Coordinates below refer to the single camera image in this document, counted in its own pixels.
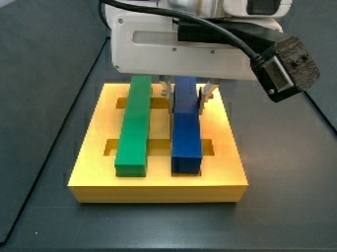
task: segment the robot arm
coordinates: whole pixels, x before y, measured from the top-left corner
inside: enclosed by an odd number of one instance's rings
[[[300,41],[280,33],[272,19],[287,13],[291,0],[100,1],[111,5],[120,72],[243,80],[255,75],[274,102],[318,79]]]

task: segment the green block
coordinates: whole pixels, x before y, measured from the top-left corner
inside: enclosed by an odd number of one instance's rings
[[[149,127],[151,77],[132,77],[115,159],[119,177],[144,177]]]

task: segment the rectangular slot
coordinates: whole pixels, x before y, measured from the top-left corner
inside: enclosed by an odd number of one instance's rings
[[[124,109],[127,107],[127,97],[119,97],[116,103],[116,109]],[[164,97],[152,97],[149,101],[151,109],[168,109],[168,101]]]
[[[115,156],[119,146],[119,139],[108,139],[104,156]],[[169,139],[148,139],[147,141],[147,156],[148,157],[169,157],[171,143]],[[211,139],[203,139],[203,156],[213,156]]]

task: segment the gray table surface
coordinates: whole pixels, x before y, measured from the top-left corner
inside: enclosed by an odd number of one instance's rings
[[[0,8],[0,243],[105,40],[96,1],[21,0]]]
[[[65,185],[101,86],[129,80],[109,60],[107,45],[0,250],[337,250],[335,133],[303,94],[274,104],[256,82],[219,87],[250,182],[239,203],[77,204]]]

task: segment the metal screw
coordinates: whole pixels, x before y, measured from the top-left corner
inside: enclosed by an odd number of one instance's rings
[[[161,95],[163,97],[165,97],[165,95],[167,95],[167,92],[165,92],[165,90],[161,90],[161,93],[160,93],[160,95]]]
[[[308,54],[307,54],[307,52],[306,52],[306,53],[303,53],[303,54],[300,55],[300,59],[302,59],[302,60],[308,59]]]
[[[299,65],[299,60],[298,59],[294,60],[291,64],[292,64],[294,67],[298,66]]]

